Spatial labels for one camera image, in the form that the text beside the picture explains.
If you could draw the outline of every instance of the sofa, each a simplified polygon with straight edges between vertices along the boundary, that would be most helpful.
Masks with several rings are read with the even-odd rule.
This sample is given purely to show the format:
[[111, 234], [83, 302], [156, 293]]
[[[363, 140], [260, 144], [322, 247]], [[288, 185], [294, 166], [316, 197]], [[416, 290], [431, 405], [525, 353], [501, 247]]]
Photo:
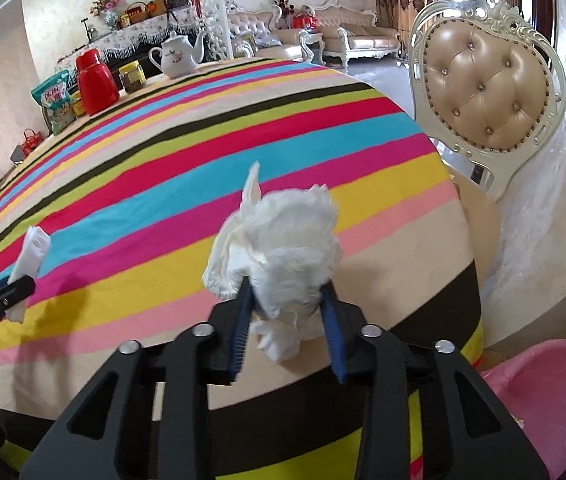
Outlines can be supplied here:
[[310, 62], [314, 54], [307, 46], [309, 35], [302, 28], [276, 30], [281, 9], [227, 10], [234, 57], [271, 57]]
[[304, 5], [303, 11], [316, 18], [325, 41], [324, 56], [340, 57], [344, 67], [352, 58], [380, 59], [400, 48], [398, 31], [377, 27], [373, 10], [348, 9], [338, 0], [328, 0], [322, 6]]

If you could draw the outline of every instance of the white teapot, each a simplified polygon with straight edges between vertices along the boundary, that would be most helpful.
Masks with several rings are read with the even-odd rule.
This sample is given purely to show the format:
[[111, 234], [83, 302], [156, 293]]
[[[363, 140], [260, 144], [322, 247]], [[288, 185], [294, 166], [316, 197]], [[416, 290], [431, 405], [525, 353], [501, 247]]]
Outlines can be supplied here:
[[[203, 60], [203, 36], [204, 31], [201, 30], [197, 36], [197, 42], [191, 46], [187, 36], [179, 36], [172, 30], [170, 37], [161, 43], [160, 48], [155, 46], [150, 49], [150, 61], [170, 79], [186, 75]], [[161, 64], [154, 60], [152, 56], [154, 51], [161, 53]]]

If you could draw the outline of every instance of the rainbow striped fabric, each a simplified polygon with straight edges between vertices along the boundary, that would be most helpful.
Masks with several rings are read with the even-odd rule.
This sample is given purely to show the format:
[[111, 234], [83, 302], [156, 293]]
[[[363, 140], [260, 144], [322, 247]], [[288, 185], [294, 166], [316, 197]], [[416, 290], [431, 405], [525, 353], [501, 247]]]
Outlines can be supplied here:
[[[121, 341], [163, 342], [205, 319], [216, 303], [201, 281], [211, 243], [256, 160], [263, 192], [330, 188], [343, 299], [407, 340], [444, 335], [479, 357], [467, 228], [428, 137], [389, 99], [337, 71], [242, 59], [204, 65], [84, 121], [34, 152], [0, 190], [0, 277], [29, 225], [52, 237], [26, 322], [0, 323], [0, 404], [53, 419]], [[219, 475], [352, 478], [360, 413], [339, 415], [343, 394], [327, 364], [320, 340], [285, 366], [250, 342], [237, 384], [210, 393], [212, 424], [228, 441]], [[272, 402], [271, 421], [241, 427]], [[418, 402], [412, 411], [415, 434]], [[304, 430], [310, 420], [320, 423]], [[412, 447], [417, 460], [418, 438]]]

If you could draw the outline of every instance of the snack bag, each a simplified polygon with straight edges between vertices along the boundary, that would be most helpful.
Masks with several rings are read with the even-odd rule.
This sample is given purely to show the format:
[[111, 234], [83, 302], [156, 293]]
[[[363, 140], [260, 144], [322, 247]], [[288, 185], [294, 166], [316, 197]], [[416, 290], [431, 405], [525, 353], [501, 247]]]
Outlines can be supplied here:
[[32, 90], [32, 97], [50, 119], [52, 133], [58, 135], [75, 119], [72, 97], [68, 92], [69, 70], [54, 74]]

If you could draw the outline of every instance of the white carved screen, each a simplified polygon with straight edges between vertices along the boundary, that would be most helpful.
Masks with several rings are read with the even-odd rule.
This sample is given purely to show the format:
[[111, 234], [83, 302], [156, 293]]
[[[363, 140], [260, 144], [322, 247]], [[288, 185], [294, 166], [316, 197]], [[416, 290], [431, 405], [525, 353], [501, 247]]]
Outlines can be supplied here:
[[233, 59], [225, 0], [202, 1], [202, 25], [207, 30], [209, 49], [216, 59]]

